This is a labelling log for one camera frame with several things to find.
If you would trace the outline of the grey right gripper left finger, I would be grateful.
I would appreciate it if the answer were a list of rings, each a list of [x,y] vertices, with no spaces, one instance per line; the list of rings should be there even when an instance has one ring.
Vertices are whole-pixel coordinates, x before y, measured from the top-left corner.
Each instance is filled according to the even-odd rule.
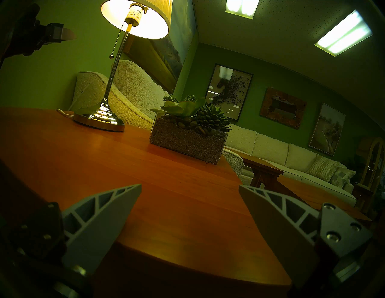
[[[48,202],[12,231],[12,246],[41,261],[94,272],[142,192],[136,184],[91,195],[64,211]]]

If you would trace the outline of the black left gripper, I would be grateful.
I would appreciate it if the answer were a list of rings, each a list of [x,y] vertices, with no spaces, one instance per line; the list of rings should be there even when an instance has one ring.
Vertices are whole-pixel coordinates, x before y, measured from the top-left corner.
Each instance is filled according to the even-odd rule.
[[[75,33],[64,28],[61,23],[42,25],[36,19],[40,11],[37,3],[31,3],[17,21],[11,34],[8,34],[5,49],[1,51],[1,58],[16,55],[30,56],[40,50],[45,43],[61,43],[76,39]]]

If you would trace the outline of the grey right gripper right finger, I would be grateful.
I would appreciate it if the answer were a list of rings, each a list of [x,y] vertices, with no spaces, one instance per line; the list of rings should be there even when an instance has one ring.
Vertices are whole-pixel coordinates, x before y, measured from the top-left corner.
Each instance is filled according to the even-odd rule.
[[[239,193],[294,289],[336,289],[363,269],[359,259],[373,234],[335,203],[316,210],[251,186]]]

